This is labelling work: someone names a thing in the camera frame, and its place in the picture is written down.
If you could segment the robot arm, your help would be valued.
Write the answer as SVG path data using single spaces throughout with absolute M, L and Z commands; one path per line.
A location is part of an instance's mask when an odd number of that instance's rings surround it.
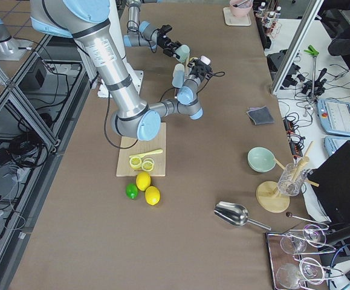
M 150 105 L 140 98 L 110 33 L 110 1 L 31 1 L 30 7 L 35 30 L 83 44 L 118 106 L 111 124 L 119 135 L 150 141 L 159 133 L 162 117 L 186 114 L 197 120 L 202 116 L 198 87 L 212 75 L 208 58 L 191 61 L 177 98 Z
M 167 34 L 173 29 L 169 24 L 155 27 L 148 21 L 140 21 L 141 6 L 143 4 L 157 3 L 158 1 L 126 1 L 128 8 L 127 34 L 123 36 L 126 47 L 148 47 L 152 53 L 158 48 L 163 54 L 184 63 L 189 48 L 177 40 L 172 40 Z

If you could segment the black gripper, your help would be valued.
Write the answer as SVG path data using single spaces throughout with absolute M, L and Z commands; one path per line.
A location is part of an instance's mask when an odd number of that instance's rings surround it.
M 188 79 L 198 79 L 202 82 L 206 76 L 211 76 L 213 74 L 212 67 L 206 64 L 200 65 L 199 59 L 189 61 L 187 67 L 191 69 Z
M 169 57 L 174 57 L 176 59 L 179 59 L 180 56 L 173 50 L 172 48 L 179 48 L 182 46 L 182 43 L 179 41 L 172 41 L 169 37 L 157 37 L 157 45 L 163 49 L 163 54 L 169 56 Z

